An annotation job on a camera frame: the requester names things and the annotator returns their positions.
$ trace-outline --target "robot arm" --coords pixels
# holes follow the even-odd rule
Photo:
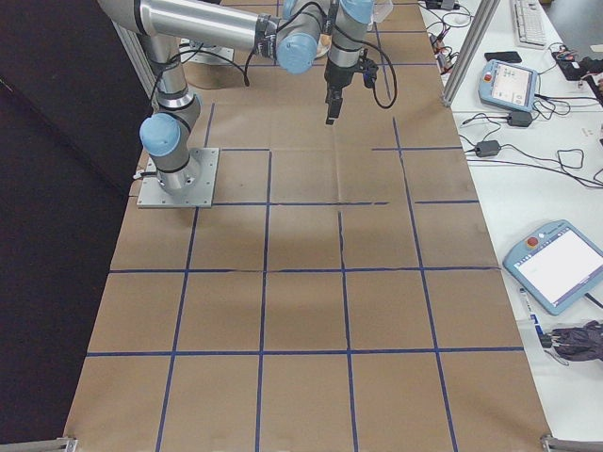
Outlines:
[[[303,73],[312,66],[320,34],[333,34],[325,70],[327,123],[338,116],[342,89],[359,72],[361,45],[357,41],[365,37],[373,8],[373,0],[285,0],[285,20],[301,13],[291,24],[281,25],[282,19],[268,14],[196,0],[98,2],[114,22],[140,34],[151,67],[161,78],[157,100],[171,111],[188,105],[193,96],[187,91],[180,61],[166,66],[178,52],[176,41],[170,37],[255,51],[276,59],[290,73]]]
[[[186,143],[201,102],[188,89],[178,38],[255,52],[290,73],[304,73],[312,66],[320,34],[332,35],[324,74],[327,124],[339,116],[343,88],[366,66],[358,41],[367,32],[373,0],[285,0],[283,19],[197,0],[98,3],[114,22],[139,34],[156,77],[159,104],[159,112],[140,127],[140,137],[155,163],[160,189],[182,200],[183,207],[199,205],[189,201],[187,192],[199,179],[202,164],[195,158],[199,150],[193,153]]]

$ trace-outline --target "cardboard table surface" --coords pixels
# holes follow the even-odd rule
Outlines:
[[[65,429],[82,450],[540,450],[418,6],[367,39],[395,64],[389,110],[357,76],[325,125],[324,59],[300,76],[258,59],[250,88],[215,68],[223,87],[198,90],[189,145],[221,148],[215,204],[130,198]]]

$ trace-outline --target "grid square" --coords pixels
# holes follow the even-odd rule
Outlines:
[[[343,236],[346,268],[418,266],[404,204],[345,207]]]
[[[542,451],[550,429],[523,352],[446,353],[442,363],[459,450]]]
[[[498,266],[480,205],[415,204],[424,266]]]
[[[500,270],[426,276],[440,347],[521,347]]]
[[[216,202],[266,202],[268,151],[221,151]]]
[[[112,269],[184,268],[192,231],[192,209],[138,209],[130,198]]]
[[[337,151],[341,202],[405,202],[404,181],[396,152],[369,148]]]
[[[265,349],[343,350],[346,346],[340,274],[269,274]]]
[[[265,206],[214,206],[202,211],[191,268],[262,270],[265,229]]]
[[[270,208],[269,270],[341,268],[338,228],[331,206]]]
[[[353,370],[360,450],[452,450],[433,354],[359,355]]]
[[[425,33],[425,23],[417,4],[394,5],[392,12],[377,24],[379,31],[420,31]]]
[[[269,148],[271,116],[270,105],[220,102],[214,107],[208,146],[233,149]]]
[[[437,66],[396,66],[399,98],[392,107],[402,148],[461,146],[450,109],[442,105]]]
[[[89,351],[171,350],[181,274],[111,274]]]
[[[256,400],[257,357],[178,357],[161,450],[253,450]]]
[[[416,202],[478,198],[463,150],[406,152],[403,159],[411,196]]]
[[[349,148],[358,147],[395,148],[397,145],[396,132],[391,111],[382,110],[374,104],[349,105],[347,109],[345,95],[344,90],[341,117],[332,126],[336,149],[345,152]],[[379,92],[379,96],[385,102],[385,92]]]
[[[155,450],[169,357],[87,358],[65,436],[89,452]]]
[[[404,45],[397,45],[401,40]],[[394,64],[435,64],[433,50],[425,33],[380,33],[379,41]]]
[[[260,448],[353,449],[345,356],[266,356]]]
[[[336,202],[337,198],[333,151],[273,151],[272,202]]]
[[[261,273],[189,274],[179,350],[257,350]]]
[[[353,349],[432,348],[418,271],[347,274]]]

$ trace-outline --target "blue tape line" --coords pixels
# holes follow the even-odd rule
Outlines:
[[[415,201],[415,204],[475,204],[479,200]]]
[[[195,243],[195,233],[197,231],[197,221],[199,220],[199,207],[195,208],[195,214],[192,219],[192,231],[190,232],[190,239],[188,241],[188,252],[187,252],[187,269],[190,268],[190,262],[192,259],[192,250],[193,245]],[[176,349],[178,348],[178,338],[180,335],[180,326],[182,324],[182,314],[184,312],[185,299],[187,295],[187,284],[188,284],[188,272],[185,272],[184,278],[182,281],[182,291],[180,293],[180,304],[178,306],[178,316],[176,318],[176,327],[174,329],[173,334],[173,342],[171,345],[171,358],[170,358],[170,368],[168,369],[168,380],[166,381],[166,390],[163,396],[163,406],[161,408],[161,419],[159,421],[159,431],[157,432],[157,442],[155,444],[155,452],[159,452],[161,450],[161,442],[163,441],[163,428],[165,427],[166,422],[166,413],[168,411],[168,403],[170,400],[170,390],[171,390],[171,379],[173,376],[173,368],[176,360]]]
[[[346,273],[380,272],[380,271],[464,271],[464,270],[500,270],[499,266],[397,266],[397,267],[351,267],[345,268]],[[339,273],[341,268],[281,268],[267,270],[267,273]],[[236,268],[129,268],[109,270],[109,274],[144,274],[144,273],[261,273],[264,270],[240,270]]]
[[[260,452],[260,438],[262,428],[262,379],[264,377],[264,340],[266,330],[266,287],[268,278],[268,259],[269,259],[269,228],[270,228],[270,192],[272,186],[272,151],[268,154],[268,186],[266,188],[266,223],[264,225],[264,263],[262,276],[262,308],[260,314],[260,356],[257,366],[257,406],[255,409],[255,452]]]
[[[343,218],[341,212],[337,212],[337,229],[339,231],[339,259],[341,263],[341,286],[343,295],[343,314],[346,326],[346,351],[348,352],[348,385],[350,387],[350,419],[351,437],[354,452],[358,452],[358,427],[356,425],[356,402],[354,399],[354,376],[351,361],[351,337],[350,337],[350,307],[348,305],[348,281],[346,277],[346,260],[344,257]]]
[[[524,351],[523,347],[442,347],[442,348],[359,348],[351,350],[169,350],[90,351],[86,358],[147,356],[322,356],[322,355],[407,355],[417,353],[505,353]]]
[[[214,111],[216,110],[216,103],[212,102],[211,103],[211,108],[209,110],[209,119],[207,120],[207,130],[205,131],[205,140],[204,140],[204,147],[207,147],[207,143],[209,142],[209,129],[211,129],[211,123],[212,120],[214,119]]]
[[[394,122],[394,129],[396,131],[396,143],[399,146],[398,155],[399,155],[399,162],[400,162],[400,165],[402,168],[402,178],[404,180],[404,185],[405,185],[406,200],[408,202],[408,209],[410,212],[411,225],[413,228],[413,236],[415,238],[416,257],[418,259],[419,265],[422,268],[423,267],[423,258],[421,255],[421,248],[420,248],[419,240],[418,240],[415,211],[413,209],[413,200],[411,197],[410,188],[408,186],[408,179],[406,177],[406,167],[404,166],[404,157],[403,157],[402,150],[401,150],[401,142],[399,139],[399,130],[398,130],[398,125],[396,123],[395,118],[393,119],[393,122]],[[425,270],[421,269],[420,272],[421,272],[421,282],[423,284],[423,293],[425,295],[425,302],[427,304],[427,314],[428,314],[428,318],[430,321],[430,329],[432,331],[433,347],[435,349],[435,361],[437,363],[437,370],[438,370],[438,375],[440,378],[440,385],[442,388],[442,398],[444,399],[444,407],[446,410],[446,417],[448,419],[448,431],[450,434],[450,440],[452,442],[452,449],[454,450],[454,452],[458,452],[459,447],[456,442],[456,434],[454,432],[454,424],[452,422],[452,411],[450,409],[450,404],[448,401],[448,390],[446,387],[446,380],[445,380],[445,376],[444,376],[444,367],[442,365],[442,359],[440,357],[440,352],[438,350],[437,334],[435,331],[435,320],[433,318],[432,303],[430,300],[430,294],[429,294],[429,290],[428,290],[428,286],[427,286],[427,279],[425,277]]]

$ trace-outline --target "black cable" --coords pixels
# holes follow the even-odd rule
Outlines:
[[[476,147],[476,144],[473,143],[469,138],[467,138],[465,135],[461,135],[459,134],[459,137],[464,139],[467,143],[469,143],[471,146],[473,146],[474,148]],[[473,153],[475,151],[475,149],[470,149],[469,151],[465,151],[466,153]]]
[[[473,15],[471,14],[471,11],[469,11],[469,9],[467,9],[466,7],[464,7],[463,5],[460,5],[460,8],[462,8],[464,10],[464,12],[461,11],[450,11],[447,12],[446,14],[442,15],[442,17],[438,16],[437,14],[435,14],[431,9],[421,5],[420,3],[417,3],[419,5],[420,8],[425,9],[426,11],[428,11],[429,13],[431,13],[433,16],[435,16],[435,18],[437,19],[436,22],[434,22],[433,24],[430,24],[427,26],[427,28],[431,28],[432,26],[436,25],[436,24],[441,24],[442,25],[442,32],[440,33],[441,36],[446,36],[446,34],[448,33],[448,31],[451,28],[466,28],[471,24],[471,20],[473,19]],[[456,24],[449,24],[448,22],[446,22],[446,17],[449,15],[463,15],[469,18],[469,21],[466,24],[462,24],[462,25],[456,25]]]
[[[575,96],[575,97],[560,97],[560,96],[545,96],[544,94],[534,94],[535,97],[538,97],[540,99],[544,99],[546,101],[550,101],[551,99],[554,101],[571,101],[573,99],[578,99],[578,100],[587,100],[587,101],[596,101],[598,103],[600,103],[600,101],[596,98],[596,97],[587,97],[587,96]]]
[[[509,116],[488,116],[485,113],[478,113],[477,115],[474,115],[473,117],[469,118],[468,120],[464,120],[461,125],[467,125],[470,122],[474,121],[474,120],[487,120],[488,122],[494,124],[497,128],[494,130],[491,130],[490,132],[488,132],[484,138],[482,138],[480,141],[485,141],[488,137],[490,137],[492,134],[498,132],[501,128],[502,128],[502,122],[496,122],[496,121],[492,121],[492,120],[508,120]],[[459,137],[463,138],[467,143],[469,143],[471,146],[473,146],[474,148],[476,147],[475,144],[473,144],[471,141],[469,141],[466,137],[463,137],[461,135],[459,135]]]
[[[371,42],[368,42],[366,40],[357,40],[356,38],[353,38],[352,36],[350,36],[348,33],[346,33],[345,31],[343,31],[341,28],[339,28],[337,25],[334,26],[335,29],[341,33],[345,38],[347,38],[348,40],[351,40],[352,42],[356,42],[358,44],[363,44],[367,47],[370,47],[371,49],[376,50],[377,52],[379,52],[379,54],[385,59],[385,61],[387,62],[387,65],[389,66],[389,69],[392,73],[392,80],[394,83],[394,96],[392,97],[390,103],[388,105],[383,105],[379,99],[377,98],[377,91],[375,89],[375,87],[373,86],[373,97],[375,98],[375,102],[377,103],[377,105],[383,109],[388,109],[391,108],[395,103],[396,100],[398,99],[398,78],[396,77],[396,70],[394,69],[394,64],[392,63],[392,60],[389,59],[389,56],[387,55],[386,52],[384,52],[380,47],[378,47],[375,44],[372,44]],[[349,52],[355,52],[355,50],[353,49],[344,49],[344,50],[348,50]]]
[[[603,188],[603,181],[597,179],[598,175],[601,174],[603,172],[603,169],[601,169],[600,171],[598,171],[592,179],[586,179],[580,176],[577,176],[575,174],[570,173],[567,169],[571,169],[571,170],[580,170],[582,169],[582,165],[584,162],[584,151],[582,149],[567,149],[567,150],[558,150],[557,151],[557,160],[554,159],[550,159],[550,158],[544,158],[544,157],[537,157],[535,155],[531,155],[529,153],[525,153],[521,150],[519,150],[518,148],[516,148],[514,145],[512,144],[503,144],[501,146],[501,148],[503,147],[511,147],[513,149],[515,149],[516,151],[519,151],[521,154],[527,156],[528,158],[532,158],[534,160],[541,160],[541,161],[550,161],[553,163],[556,163],[560,166],[559,169],[554,169],[554,168],[549,168],[549,167],[544,167],[542,165],[532,165],[530,163],[523,163],[523,162],[513,162],[513,161],[508,161],[508,160],[491,160],[491,159],[467,159],[468,162],[482,162],[482,163],[499,163],[499,164],[504,164],[504,165],[512,165],[512,166],[517,166],[517,167],[528,167],[528,168],[536,168],[538,170],[546,170],[546,171],[551,171],[551,172],[555,172],[557,174],[561,174],[567,177],[570,177],[572,179],[574,179],[576,182],[578,182],[580,185],[586,187],[586,188]],[[580,163],[577,166],[570,166],[567,165],[565,163],[563,163],[562,161],[562,153],[575,153],[578,152],[580,153]]]
[[[557,107],[560,105],[567,109],[563,112],[557,111]],[[536,112],[536,117],[532,118],[532,120],[537,120],[538,118],[542,117],[545,121],[549,121],[550,119],[552,119],[553,115],[567,116],[572,111],[571,104],[566,101],[557,101],[555,99],[543,99],[542,101],[534,101],[534,103],[532,104],[532,108]]]
[[[322,8],[321,5],[319,5],[317,2],[308,2],[305,5],[303,5],[300,9],[298,9],[295,14],[293,14],[291,17],[289,17],[289,19],[287,19],[287,21],[284,24],[279,25],[276,28],[276,33],[278,33],[279,31],[282,31],[283,28],[285,28],[286,26],[291,24],[293,21],[295,21],[300,16],[300,14],[302,14],[309,7],[317,7],[318,10],[320,11],[320,14],[322,15],[322,18],[324,19],[325,17],[327,17],[327,13],[324,12],[324,9]]]
[[[599,308],[603,309],[603,303],[601,303],[598,299],[596,299],[595,297],[593,297],[591,294],[584,294],[584,297],[586,297],[587,299],[589,299],[590,301],[592,301]]]

